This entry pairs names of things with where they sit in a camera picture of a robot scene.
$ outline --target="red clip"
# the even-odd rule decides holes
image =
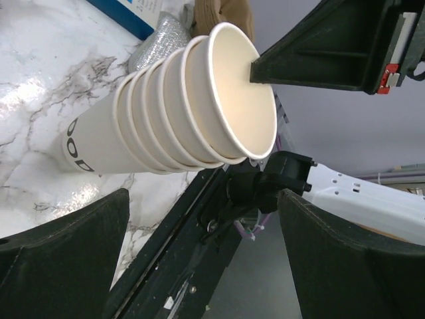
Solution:
[[[386,82],[388,81],[390,74],[397,73],[397,70],[398,70],[398,64],[386,65],[384,74],[382,75],[382,78],[381,78],[381,83],[379,84],[379,89],[377,91],[378,94],[388,94],[390,92],[391,88],[386,87]]]

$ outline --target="paper cup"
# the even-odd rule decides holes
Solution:
[[[178,141],[194,158],[210,163],[212,167],[218,162],[234,165],[244,161],[245,157],[225,158],[209,145],[195,122],[187,96],[187,91],[194,93],[192,86],[187,86],[185,81],[187,56],[195,45],[207,38],[199,36],[192,39],[183,52],[179,52],[170,60],[164,79],[165,110]]]
[[[63,133],[65,158],[76,169],[92,173],[151,171],[130,152],[118,127],[118,97],[132,77],[127,76],[114,93],[79,115]]]
[[[151,168],[153,173],[165,175],[170,173],[167,171],[168,167],[159,163],[148,152],[147,148],[139,138],[134,125],[132,104],[134,102],[139,103],[139,101],[133,101],[133,92],[136,83],[143,77],[146,71],[147,68],[144,68],[143,70],[135,72],[131,82],[127,83],[123,87],[120,97],[118,98],[118,124],[124,140],[127,142],[131,152],[147,167]]]
[[[184,49],[174,51],[167,57],[164,63],[155,69],[151,75],[152,86],[154,89],[148,97],[150,101],[147,103],[147,113],[152,125],[153,133],[157,137],[159,143],[164,150],[175,160],[182,164],[181,169],[188,171],[199,171],[203,168],[216,168],[222,163],[203,163],[191,156],[176,138],[173,129],[165,111],[164,104],[164,77],[167,67],[173,58],[182,53]]]
[[[133,92],[133,119],[137,134],[147,151],[161,164],[167,166],[169,171],[186,171],[181,167],[181,163],[173,159],[158,142],[152,130],[152,125],[147,113],[147,103],[151,102],[151,95],[155,92],[155,84],[150,81],[152,72],[159,67],[164,59],[153,63],[145,75],[137,81]]]
[[[189,104],[203,136],[226,158],[266,157],[276,139],[272,86],[250,83],[260,55],[235,25],[220,23],[189,53]]]

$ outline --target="marble countertop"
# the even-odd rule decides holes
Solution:
[[[165,1],[163,9],[179,16],[184,2],[190,1]],[[127,188],[130,221],[116,282],[196,173],[61,169],[58,135],[114,90],[140,41],[85,0],[0,0],[0,6],[0,238]]]

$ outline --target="black lettering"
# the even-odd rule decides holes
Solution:
[[[68,131],[66,133],[68,136],[71,136],[71,134],[73,133],[73,131],[75,129],[75,124],[77,124],[77,120],[78,120],[78,118],[76,118],[75,120],[72,121],[71,124],[69,124]]]
[[[77,147],[75,146],[74,140],[72,138],[68,138],[66,148],[68,148],[69,155],[71,155],[73,158],[78,157]]]
[[[87,165],[86,162],[83,161],[82,159],[75,161],[75,164],[77,164],[78,167],[80,169],[83,169],[84,171],[94,171],[94,169],[92,169],[89,165]]]

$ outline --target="screw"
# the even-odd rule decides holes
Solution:
[[[216,230],[217,226],[218,226],[217,222],[213,219],[207,225],[207,232],[212,233],[213,231]]]

